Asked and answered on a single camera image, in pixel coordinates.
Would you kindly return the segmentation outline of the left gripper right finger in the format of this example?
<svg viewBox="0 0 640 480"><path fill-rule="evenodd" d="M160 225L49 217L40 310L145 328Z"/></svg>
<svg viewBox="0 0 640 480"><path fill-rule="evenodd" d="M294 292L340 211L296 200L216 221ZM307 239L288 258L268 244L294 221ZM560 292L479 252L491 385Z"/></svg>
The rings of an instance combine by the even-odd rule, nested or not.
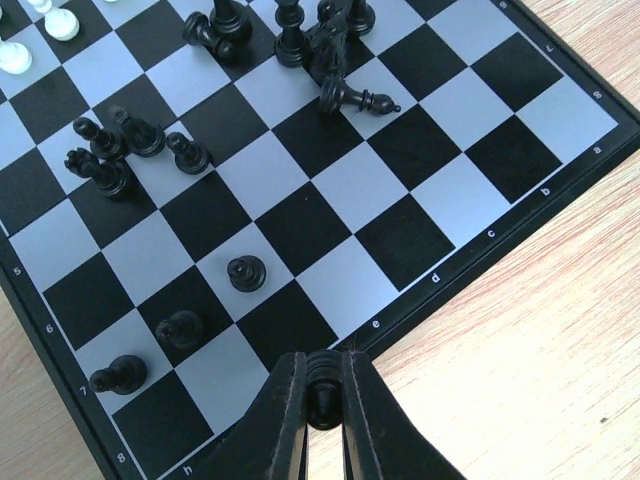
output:
<svg viewBox="0 0 640 480"><path fill-rule="evenodd" d="M366 354L341 359L346 479L462 479L413 425Z"/></svg>

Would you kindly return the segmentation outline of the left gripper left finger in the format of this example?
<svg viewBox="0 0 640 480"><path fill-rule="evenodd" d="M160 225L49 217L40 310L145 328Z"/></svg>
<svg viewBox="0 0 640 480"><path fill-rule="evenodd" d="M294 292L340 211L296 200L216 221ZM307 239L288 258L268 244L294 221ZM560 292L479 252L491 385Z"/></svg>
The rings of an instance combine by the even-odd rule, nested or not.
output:
<svg viewBox="0 0 640 480"><path fill-rule="evenodd" d="M245 415L196 468L196 479L308 477L307 357L276 363Z"/></svg>

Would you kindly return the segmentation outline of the black pawn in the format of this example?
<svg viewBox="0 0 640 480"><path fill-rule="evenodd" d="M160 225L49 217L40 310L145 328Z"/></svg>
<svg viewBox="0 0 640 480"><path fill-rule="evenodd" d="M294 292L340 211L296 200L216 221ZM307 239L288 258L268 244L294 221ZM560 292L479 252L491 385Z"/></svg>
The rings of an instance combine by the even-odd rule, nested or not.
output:
<svg viewBox="0 0 640 480"><path fill-rule="evenodd" d="M196 346L202 340L204 323L201 317L189 310L181 310L162 320L155 329L156 338L178 349Z"/></svg>
<svg viewBox="0 0 640 480"><path fill-rule="evenodd" d="M238 291L248 293L258 290L266 280L266 266L254 255L232 259L227 265L231 285Z"/></svg>
<svg viewBox="0 0 640 480"><path fill-rule="evenodd" d="M135 355L121 355L103 369L89 377L89 387L93 392L111 391L118 395L128 395L138 390L146 381L147 366Z"/></svg>
<svg viewBox="0 0 640 480"><path fill-rule="evenodd" d="M317 430L331 430L342 422L341 359L335 350L307 356L307 422Z"/></svg>

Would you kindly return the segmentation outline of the black grey chess board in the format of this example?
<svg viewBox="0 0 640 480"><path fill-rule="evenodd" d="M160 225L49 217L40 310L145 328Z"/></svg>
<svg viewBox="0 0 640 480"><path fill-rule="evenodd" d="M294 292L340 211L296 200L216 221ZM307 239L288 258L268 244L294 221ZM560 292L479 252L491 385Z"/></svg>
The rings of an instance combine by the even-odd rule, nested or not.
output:
<svg viewBox="0 0 640 480"><path fill-rule="evenodd" d="M377 355L639 146L639 115L517 1L376 1L346 81L399 113L318 113L318 89L274 53L272 1L229 65L186 43L209 1L68 1L59 42L25 1L1 37L32 54L1 77L1 282L107 479L191 479L278 357ZM133 154L109 107L166 134ZM122 199L64 165L123 160ZM228 263L254 255L240 292ZM181 310L199 344L155 336ZM89 377L147 366L128 395Z"/></svg>

